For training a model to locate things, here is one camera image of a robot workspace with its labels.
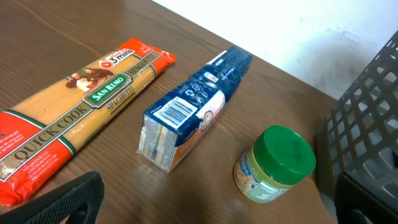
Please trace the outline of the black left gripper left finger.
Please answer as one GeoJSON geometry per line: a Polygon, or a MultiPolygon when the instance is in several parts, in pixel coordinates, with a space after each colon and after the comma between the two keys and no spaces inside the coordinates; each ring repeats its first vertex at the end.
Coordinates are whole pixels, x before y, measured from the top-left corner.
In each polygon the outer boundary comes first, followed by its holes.
{"type": "Polygon", "coordinates": [[[104,199],[99,172],[90,171],[1,215],[1,223],[92,224],[104,199]]]}

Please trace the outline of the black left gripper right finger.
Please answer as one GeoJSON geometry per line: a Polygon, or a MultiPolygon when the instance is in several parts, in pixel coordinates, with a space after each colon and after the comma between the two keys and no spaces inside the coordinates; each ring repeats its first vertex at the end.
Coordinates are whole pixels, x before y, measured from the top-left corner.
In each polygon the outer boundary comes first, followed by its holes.
{"type": "Polygon", "coordinates": [[[397,224],[397,199],[356,174],[338,176],[334,203],[339,224],[397,224]]]}

